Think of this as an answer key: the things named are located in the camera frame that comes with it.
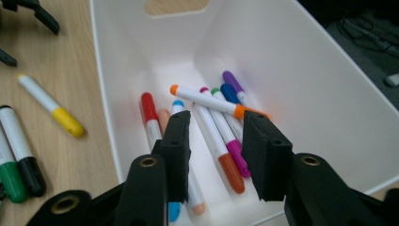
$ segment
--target purple marker cap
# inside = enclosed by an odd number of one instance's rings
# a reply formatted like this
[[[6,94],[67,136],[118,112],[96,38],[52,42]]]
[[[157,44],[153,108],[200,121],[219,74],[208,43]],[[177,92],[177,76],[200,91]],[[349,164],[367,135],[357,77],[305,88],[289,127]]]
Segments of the purple marker cap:
[[[241,156],[241,144],[235,139],[226,144],[226,148],[232,156],[234,160],[235,166],[240,171],[241,175],[245,178],[250,177],[250,171],[247,167],[247,162],[244,160],[243,156]]]
[[[244,89],[240,86],[240,84],[237,82],[237,79],[235,79],[234,75],[232,75],[231,72],[225,71],[222,76],[225,83],[230,84],[232,86],[232,89],[234,89],[236,93],[244,91]]]

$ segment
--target screw hole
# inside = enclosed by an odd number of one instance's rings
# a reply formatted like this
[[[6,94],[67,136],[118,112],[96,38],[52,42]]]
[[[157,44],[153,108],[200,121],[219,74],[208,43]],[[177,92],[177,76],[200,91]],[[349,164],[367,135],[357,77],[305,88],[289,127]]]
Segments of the screw hole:
[[[79,197],[70,195],[59,199],[51,208],[53,214],[60,215],[70,212],[79,203]]]
[[[314,157],[311,157],[311,156],[302,157],[301,161],[303,163],[305,163],[306,165],[309,165],[309,166],[316,167],[316,166],[320,165],[320,161],[318,159],[314,158]]]
[[[152,166],[156,165],[156,163],[157,163],[157,161],[155,158],[148,157],[148,158],[144,158],[140,161],[140,166],[141,167],[152,167]]]

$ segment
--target pink marker cap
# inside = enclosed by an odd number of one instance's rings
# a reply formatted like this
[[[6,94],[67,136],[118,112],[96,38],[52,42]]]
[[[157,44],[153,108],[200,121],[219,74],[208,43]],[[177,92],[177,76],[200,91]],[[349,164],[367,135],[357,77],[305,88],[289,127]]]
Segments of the pink marker cap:
[[[231,154],[232,159],[234,160],[234,163],[241,175],[245,178],[250,177],[250,171],[247,167],[247,162],[244,160],[243,156],[241,156],[242,147],[240,142],[237,139],[232,140],[226,144],[226,148]]]

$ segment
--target marker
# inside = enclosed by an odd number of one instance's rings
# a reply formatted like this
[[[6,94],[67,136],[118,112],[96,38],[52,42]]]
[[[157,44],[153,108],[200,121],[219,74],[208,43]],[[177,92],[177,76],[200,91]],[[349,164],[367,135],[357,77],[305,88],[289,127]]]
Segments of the marker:
[[[0,122],[3,125],[11,150],[14,152],[17,168],[21,173],[27,193],[34,197],[44,195],[46,183],[40,172],[38,162],[30,152],[21,125],[10,106],[0,106]]]
[[[215,88],[212,89],[211,92],[212,95],[216,97],[218,100],[226,101],[220,89]],[[229,124],[232,132],[234,133],[234,136],[238,139],[238,141],[240,141],[240,143],[243,143],[243,126],[241,125],[240,121],[237,120],[232,115],[226,113],[223,113],[223,116],[226,119],[227,123]]]
[[[162,109],[158,110],[156,115],[158,116],[159,127],[161,128],[161,134],[163,137],[165,134],[165,131],[167,130],[170,113],[168,110],[162,108]]]
[[[230,102],[220,101],[216,98],[202,95],[192,89],[188,89],[182,86],[172,85],[170,87],[170,93],[174,96],[185,98],[199,105],[204,105],[214,110],[231,114],[238,119],[244,118],[244,113],[246,110],[257,112],[259,114],[265,115],[267,118],[270,119],[270,117],[266,113],[263,113],[261,111],[243,105],[236,105]]]
[[[225,71],[222,74],[223,80],[225,83],[228,83],[232,86],[232,89],[235,91],[238,100],[240,100],[241,105],[244,106],[252,106],[250,101],[248,100],[244,89],[240,86],[237,79],[235,79],[234,75],[231,72]]]
[[[232,160],[231,154],[227,151],[227,148],[223,142],[222,137],[217,131],[214,120],[207,107],[194,104],[195,109],[198,111],[206,130],[210,134],[211,140],[215,145],[215,153],[217,160],[219,161],[224,173],[226,174],[227,180],[231,188],[237,194],[241,194],[245,191],[244,180],[235,166],[234,160]]]
[[[161,129],[156,116],[155,104],[152,95],[144,92],[141,95],[141,104],[143,106],[144,118],[146,121],[147,137],[149,139],[150,148],[153,148],[157,139],[162,139]],[[174,222],[180,215],[180,204],[178,202],[168,202],[169,221]]]
[[[85,133],[82,125],[67,110],[53,100],[31,77],[19,74],[18,81],[70,134],[75,137],[81,137]]]
[[[211,96],[211,92],[208,88],[202,88],[200,90],[201,93],[207,96]],[[234,160],[235,166],[237,166],[238,170],[240,171],[241,175],[245,178],[250,177],[250,172],[247,167],[247,162],[244,160],[243,156],[241,156],[241,144],[235,138],[234,134],[232,133],[230,126],[226,122],[226,119],[223,117],[221,112],[215,111],[213,109],[209,109],[211,113],[212,119],[216,124],[217,130],[219,131],[220,135],[222,136],[224,143],[226,144],[226,148],[232,156]]]
[[[241,104],[240,100],[238,100],[237,95],[235,94],[234,89],[232,89],[232,86],[230,86],[228,83],[223,83],[223,85],[220,86],[220,90],[228,102]]]
[[[176,100],[172,103],[172,115],[184,111],[184,103],[181,100]]]
[[[27,199],[23,179],[12,156],[6,136],[0,126],[0,178],[7,196],[14,203],[21,203]]]
[[[162,139],[162,135],[158,124],[158,117],[156,116],[155,104],[153,103],[152,95],[149,92],[144,92],[141,95],[141,104],[143,106],[144,119],[146,121],[149,136],[149,144],[152,149],[155,141],[157,139]]]
[[[172,115],[184,111],[184,103],[181,100],[176,100],[172,104]],[[201,215],[205,212],[205,200],[203,199],[200,185],[197,181],[194,171],[189,164],[188,172],[188,207],[191,208],[194,214]]]

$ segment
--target pink marker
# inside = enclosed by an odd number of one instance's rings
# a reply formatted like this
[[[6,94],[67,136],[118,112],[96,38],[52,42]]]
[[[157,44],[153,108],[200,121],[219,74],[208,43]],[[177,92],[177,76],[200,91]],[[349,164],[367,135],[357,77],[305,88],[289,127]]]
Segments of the pink marker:
[[[211,91],[208,88],[202,88],[200,90],[201,93],[204,95],[212,96]],[[241,144],[235,138],[229,124],[226,122],[223,114],[219,111],[209,109],[212,118],[216,124],[217,130],[219,131],[220,135],[223,137],[223,140],[226,144],[226,148],[232,156],[235,165],[237,166],[238,170],[240,171],[243,177],[250,177],[250,171],[247,167],[247,162],[244,160],[243,156],[241,156]]]

